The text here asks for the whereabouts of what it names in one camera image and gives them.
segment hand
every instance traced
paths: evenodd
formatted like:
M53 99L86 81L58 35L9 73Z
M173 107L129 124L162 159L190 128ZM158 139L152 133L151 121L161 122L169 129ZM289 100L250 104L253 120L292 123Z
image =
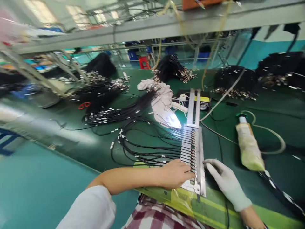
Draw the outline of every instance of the hand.
M165 166L158 168L158 186L166 189L179 188L186 180L195 177L195 174L190 170L191 167L180 159L172 160Z
M240 212L252 205L251 200L246 197L234 172L229 167L216 159L204 160L204 164L214 177L220 190L233 204L235 211Z

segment red stool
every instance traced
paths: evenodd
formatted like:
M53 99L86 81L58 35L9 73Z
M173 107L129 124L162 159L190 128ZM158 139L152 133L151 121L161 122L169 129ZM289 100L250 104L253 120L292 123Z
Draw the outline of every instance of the red stool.
M143 70L151 69L147 57L139 57L140 68Z

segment person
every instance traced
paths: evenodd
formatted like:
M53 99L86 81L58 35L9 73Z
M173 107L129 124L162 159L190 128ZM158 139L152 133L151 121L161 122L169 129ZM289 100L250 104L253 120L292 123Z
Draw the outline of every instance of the person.
M204 161L220 190L240 213L245 228L265 229L255 213L233 171L216 159ZM57 229L107 229L114 222L116 206L112 195L139 187L175 189L195 177L191 167L179 159L163 167L116 168L97 176L76 198ZM210 228L194 218L142 195L136 209L123 229L179 229Z

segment window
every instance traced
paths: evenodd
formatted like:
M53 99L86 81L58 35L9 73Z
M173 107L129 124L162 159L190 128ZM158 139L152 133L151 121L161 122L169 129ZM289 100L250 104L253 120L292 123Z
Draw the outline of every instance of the window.
M113 19L118 19L119 18L118 12L116 12L116 11L111 11L111 16L113 17Z
M57 22L56 18L44 2L40 0L24 0L24 2L40 22L45 24Z
M95 10L94 13L95 13L94 15L95 15L95 18L98 21L98 23L102 23L102 22L107 21L102 10Z
M88 17L84 15L85 12L79 6L68 5L67 10L80 29L86 29L91 24Z

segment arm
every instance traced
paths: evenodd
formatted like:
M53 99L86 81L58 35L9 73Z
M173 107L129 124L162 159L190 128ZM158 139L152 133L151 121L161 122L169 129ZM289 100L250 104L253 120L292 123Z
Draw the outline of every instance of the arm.
M256 214L252 202L244 194L234 172L216 159L204 161L220 190L239 212L244 223L251 228L265 229L265 225Z
M116 168L101 173L87 187L104 186L111 195L139 187L174 189L195 177L191 167L179 159L158 168Z
M252 205L250 207L241 210L240 215L242 220L248 227L255 229L266 228L260 217L256 214Z

